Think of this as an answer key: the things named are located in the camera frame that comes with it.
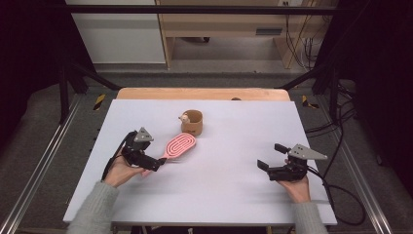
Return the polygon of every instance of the pink oval object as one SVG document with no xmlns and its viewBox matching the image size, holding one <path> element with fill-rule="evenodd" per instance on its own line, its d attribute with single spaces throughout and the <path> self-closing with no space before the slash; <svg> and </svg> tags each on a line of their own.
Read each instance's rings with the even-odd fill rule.
<svg viewBox="0 0 413 234">
<path fill-rule="evenodd" d="M 169 141 L 167 148 L 165 149 L 165 153 L 161 158 L 177 158 L 185 153 L 188 149 L 192 148 L 196 142 L 197 141 L 194 136 L 190 134 L 179 134 Z M 142 173 L 142 176 L 147 176 L 150 174 L 150 172 L 152 171 L 147 170 Z"/>
</svg>

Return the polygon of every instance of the white tabletop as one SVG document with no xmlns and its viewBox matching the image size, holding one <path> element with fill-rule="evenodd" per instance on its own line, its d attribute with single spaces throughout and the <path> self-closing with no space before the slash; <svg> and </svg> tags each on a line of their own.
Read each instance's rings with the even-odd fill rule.
<svg viewBox="0 0 413 234">
<path fill-rule="evenodd" d="M 136 225 L 293 223 L 290 199 L 257 168 L 257 159 L 281 167 L 286 155 L 274 150 L 275 143 L 309 144 L 294 102 L 256 100 L 113 100 L 63 220 L 73 219 L 127 133 L 144 127 L 155 139 L 145 153 L 159 158 L 180 134 L 178 116 L 187 109 L 204 114 L 196 146 L 179 163 L 120 186 L 112 220 Z M 314 161 L 308 164 L 317 167 Z M 320 179 L 308 176 L 322 222 L 337 224 Z"/>
</svg>

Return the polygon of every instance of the cable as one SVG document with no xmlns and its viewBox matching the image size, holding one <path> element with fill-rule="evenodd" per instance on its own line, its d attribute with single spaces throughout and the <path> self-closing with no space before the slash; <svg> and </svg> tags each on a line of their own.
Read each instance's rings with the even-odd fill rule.
<svg viewBox="0 0 413 234">
<path fill-rule="evenodd" d="M 305 43 L 303 43 L 303 45 L 304 45 L 304 52 L 306 53 L 306 57 L 307 57 L 307 59 L 308 59 L 309 61 L 316 61 L 317 56 L 312 56 L 311 53 L 312 53 L 312 51 L 313 51 L 313 46 L 318 45 L 318 44 L 321 43 L 321 42 L 318 42 L 318 43 L 315 44 L 315 43 L 313 42 L 313 40 L 314 40 L 313 37 L 311 37 L 311 38 L 306 38 L 306 39 L 305 39 Z"/>
<path fill-rule="evenodd" d="M 121 143 L 118 146 L 118 149 L 115 151 L 113 154 L 112 158 L 109 159 L 109 161 L 106 164 L 106 167 L 103 170 L 103 175 L 101 180 L 104 180 L 109 173 L 110 167 L 112 167 L 113 162 L 115 161 L 116 158 L 118 158 L 121 155 L 118 155 L 118 152 L 121 150 L 122 146 L 124 146 L 124 143 L 127 141 L 127 138 L 130 137 L 133 134 L 133 132 L 128 133 L 127 136 L 121 141 Z"/>
<path fill-rule="evenodd" d="M 341 110 L 343 109 L 343 106 L 345 106 L 346 104 L 348 104 L 348 103 L 350 103 L 350 102 L 352 102 L 352 101 L 351 101 L 351 100 L 348 100 L 348 101 L 344 102 L 344 103 L 340 106 L 339 116 L 341 116 Z M 340 127 L 340 130 L 341 130 L 341 135 L 340 135 L 340 139 L 339 139 L 339 141 L 338 141 L 337 147 L 336 147 L 336 149 L 335 149 L 335 151 L 334 151 L 334 153 L 333 153 L 333 156 L 331 157 L 331 160 L 330 160 L 330 162 L 328 163 L 327 168 L 325 169 L 324 175 L 322 176 L 322 177 L 324 177 L 324 178 L 327 176 L 328 171 L 329 171 L 330 168 L 331 168 L 331 165 L 333 164 L 335 158 L 337 157 L 338 150 L 339 150 L 340 147 L 341 147 L 341 143 L 342 143 L 343 137 L 344 137 L 343 121 L 342 121 L 341 118 L 339 118 L 338 120 L 339 120 L 339 127 Z"/>
<path fill-rule="evenodd" d="M 342 123 L 343 123 L 343 124 L 346 123 L 351 117 L 355 116 L 355 115 L 356 115 L 355 112 L 356 112 L 356 110 L 355 110 L 354 108 L 351 108 L 350 110 L 348 110 L 347 112 L 345 112 L 345 113 L 343 114 L 343 116 L 341 117 Z M 310 129 L 310 130 L 307 130 L 307 131 L 306 131 L 306 134 L 320 132 L 320 131 L 322 131 L 322 130 L 324 130 L 324 129 L 327 129 L 328 127 L 331 127 L 331 126 L 333 126 L 333 125 L 334 125 L 333 123 L 329 122 L 328 124 L 325 124 L 325 125 L 323 125 L 323 126 L 320 126 L 320 127 L 317 127 L 317 128 L 313 128 L 313 129 Z M 327 131 L 327 132 L 321 133 L 321 134 L 319 134 L 319 135 L 307 136 L 307 138 L 319 137 L 319 136 L 322 136 L 322 135 L 331 133 L 331 132 L 335 131 L 337 128 L 338 128 L 338 127 L 336 126 L 336 127 L 334 127 L 333 129 L 331 129 L 331 130 L 329 130 L 329 131 Z"/>
<path fill-rule="evenodd" d="M 365 218 L 366 218 L 366 210 L 365 210 L 364 205 L 362 204 L 362 202 L 359 200 L 359 198 L 355 194 L 353 194 L 352 192 L 350 192 L 349 190 L 347 190 L 343 187 L 333 185 L 333 184 L 328 184 L 327 181 L 325 180 L 325 178 L 316 169 L 314 169 L 310 166 L 307 167 L 307 171 L 314 174 L 314 175 L 316 175 L 317 177 L 319 177 L 322 180 L 322 185 L 325 188 L 328 200 L 330 202 L 330 205 L 331 205 L 331 208 L 332 208 L 334 214 L 335 214 L 336 208 L 335 208 L 334 200 L 332 199 L 331 190 L 330 190 L 331 188 L 339 189 L 339 190 L 349 194 L 351 197 L 353 197 L 353 199 L 356 200 L 356 202 L 358 202 L 359 206 L 361 207 L 361 219 L 359 221 L 350 222 L 350 221 L 347 221 L 347 220 L 341 218 L 337 214 L 335 214 L 335 217 L 337 218 L 337 220 L 339 220 L 343 223 L 346 223 L 348 225 L 353 225 L 353 226 L 358 226 L 358 225 L 361 225 L 362 223 L 364 223 Z"/>
<path fill-rule="evenodd" d="M 338 91 L 340 92 L 341 95 L 346 97 L 347 99 L 352 99 L 356 96 L 354 92 L 349 91 L 346 87 L 344 87 L 340 81 L 338 81 Z"/>
<path fill-rule="evenodd" d="M 330 1 L 330 7 L 332 7 L 334 4 L 333 4 L 333 0 L 331 0 Z M 331 20 L 332 20 L 332 16 L 322 16 L 322 19 L 325 21 L 325 22 L 331 22 Z"/>
<path fill-rule="evenodd" d="M 303 25 L 301 26 L 301 30 L 298 33 L 298 40 L 301 40 L 301 34 L 303 33 L 304 28 L 305 28 L 307 22 L 310 20 L 311 17 L 312 16 L 306 16 L 306 19 L 305 19 Z M 292 55 L 295 58 L 295 61 L 301 67 L 309 68 L 309 67 L 306 67 L 304 62 L 300 61 L 300 59 L 299 59 L 299 57 L 296 53 L 296 47 L 294 46 L 294 43 L 291 39 L 291 35 L 289 34 L 289 15 L 285 15 L 285 31 L 286 31 L 286 33 L 285 33 L 285 42 L 286 42 L 286 45 L 287 45 L 288 49 L 292 52 Z"/>
<path fill-rule="evenodd" d="M 300 53 L 300 54 L 301 54 L 301 63 L 304 64 L 304 60 L 303 60 L 303 50 L 301 50 L 301 53 Z"/>
</svg>

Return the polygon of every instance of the person's arm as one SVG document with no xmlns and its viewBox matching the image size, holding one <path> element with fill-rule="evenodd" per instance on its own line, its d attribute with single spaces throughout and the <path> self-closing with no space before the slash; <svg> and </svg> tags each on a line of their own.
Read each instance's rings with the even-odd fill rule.
<svg viewBox="0 0 413 234">
<path fill-rule="evenodd" d="M 142 172 L 142 168 L 130 167 L 123 156 L 116 158 L 105 180 L 94 185 L 67 233 L 110 233 L 112 210 L 119 194 L 117 187 Z"/>
<path fill-rule="evenodd" d="M 67 229 L 68 234 L 109 233 L 112 209 L 119 190 L 97 182 Z"/>
<path fill-rule="evenodd" d="M 319 209 L 311 202 L 307 176 L 299 181 L 278 181 L 287 191 L 292 202 L 295 231 L 298 234 L 325 234 L 327 230 L 319 217 Z"/>
</svg>

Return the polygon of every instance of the wooden cup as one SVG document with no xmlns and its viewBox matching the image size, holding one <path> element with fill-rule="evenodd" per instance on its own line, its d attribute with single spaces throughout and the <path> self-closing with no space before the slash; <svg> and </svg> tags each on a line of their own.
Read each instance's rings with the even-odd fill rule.
<svg viewBox="0 0 413 234">
<path fill-rule="evenodd" d="M 187 110 L 182 113 L 188 115 L 189 123 L 181 124 L 182 133 L 190 134 L 194 137 L 203 132 L 203 113 L 199 110 Z"/>
</svg>

